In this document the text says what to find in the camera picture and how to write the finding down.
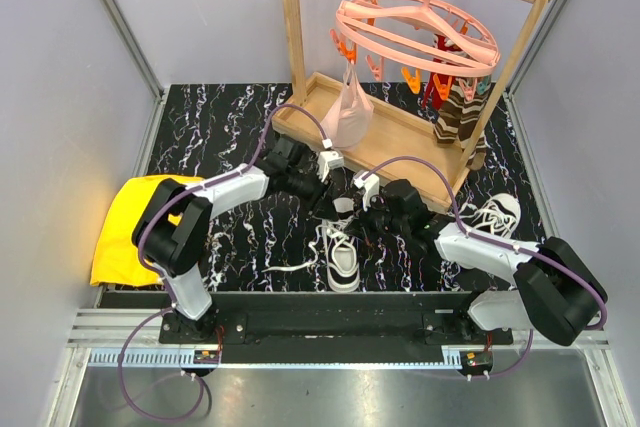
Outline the black white sneaker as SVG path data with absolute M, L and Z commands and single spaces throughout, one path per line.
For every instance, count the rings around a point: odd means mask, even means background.
M 324 258 L 329 288 L 338 293 L 354 292 L 360 283 L 360 264 L 355 240 L 346 230 L 355 215 L 355 203 L 346 197 L 332 201 L 337 218 L 322 219 L 315 227 L 316 238 L 308 243 L 313 256 L 293 266 L 269 266 L 266 272 L 295 272 L 310 269 Z
M 516 197 L 499 193 L 481 206 L 465 202 L 460 207 L 460 217 L 476 230 L 510 238 L 520 223 L 521 207 Z

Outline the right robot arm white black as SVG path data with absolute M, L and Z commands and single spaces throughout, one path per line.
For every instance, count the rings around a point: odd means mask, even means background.
M 601 284 L 563 239 L 506 239 L 458 224 L 431 211 L 406 179 L 380 186 L 375 175 L 354 182 L 358 230 L 368 238 L 390 234 L 431 258 L 477 269 L 510 284 L 508 291 L 472 294 L 454 318 L 454 331 L 476 343 L 499 328 L 534 329 L 549 341 L 570 346 L 608 297 Z

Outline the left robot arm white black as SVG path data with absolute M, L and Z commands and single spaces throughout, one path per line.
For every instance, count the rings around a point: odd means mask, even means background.
M 245 203 L 286 193 L 314 209 L 329 187 L 329 174 L 342 167 L 342 154 L 329 140 L 316 167 L 301 161 L 308 146 L 282 136 L 271 149 L 224 174 L 191 184 L 166 179 L 159 183 L 132 236 L 142 266 L 160 275 L 171 307 L 183 318 L 181 331 L 196 343 L 215 333 L 213 301 L 199 272 L 210 221 Z

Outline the wooden drying rack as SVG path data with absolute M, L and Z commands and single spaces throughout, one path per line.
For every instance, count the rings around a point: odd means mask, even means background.
M 385 181 L 406 178 L 431 209 L 446 212 L 451 205 L 446 190 L 459 190 L 467 178 L 470 162 L 478 157 L 480 135 L 550 0 L 522 1 L 530 3 L 531 10 L 465 148 L 458 141 L 439 144 L 433 123 L 372 98 L 369 129 L 364 139 L 345 153 L 346 165 L 352 170 L 377 169 Z

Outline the pink hanging cloth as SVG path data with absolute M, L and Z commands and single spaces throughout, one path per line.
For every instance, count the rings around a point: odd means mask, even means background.
M 349 62 L 343 75 L 341 91 L 321 121 L 332 146 L 354 149 L 366 136 L 374 106 L 362 88 L 355 64 Z

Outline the brown striped sock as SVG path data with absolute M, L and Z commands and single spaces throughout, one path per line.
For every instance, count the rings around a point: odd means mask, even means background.
M 467 100 L 460 85 L 455 83 L 438 112 L 434 127 L 436 141 L 444 145 L 458 141 L 465 148 L 488 98 L 489 90 L 486 90 L 482 94 L 476 92 L 471 100 Z

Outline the pink round clip hanger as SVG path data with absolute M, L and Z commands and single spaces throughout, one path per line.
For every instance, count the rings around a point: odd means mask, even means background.
M 343 0 L 330 37 L 338 52 L 356 64 L 359 53 L 377 81 L 387 61 L 416 93 L 424 80 L 441 100 L 458 83 L 466 99 L 491 81 L 501 52 L 491 32 L 466 11 L 442 0 Z

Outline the yellow cloth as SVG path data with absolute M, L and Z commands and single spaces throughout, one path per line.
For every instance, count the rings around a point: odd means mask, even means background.
M 163 180 L 193 184 L 202 177 L 149 175 L 129 179 L 114 197 L 99 235 L 92 260 L 90 285 L 131 287 L 160 285 L 160 276 L 144 268 L 131 236 L 154 191 Z

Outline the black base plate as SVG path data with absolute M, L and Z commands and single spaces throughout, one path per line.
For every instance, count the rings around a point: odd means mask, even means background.
M 466 313 L 474 293 L 214 294 L 205 316 L 162 317 L 162 344 L 242 345 L 276 338 L 402 337 L 427 345 L 509 345 L 509 329 L 485 331 Z

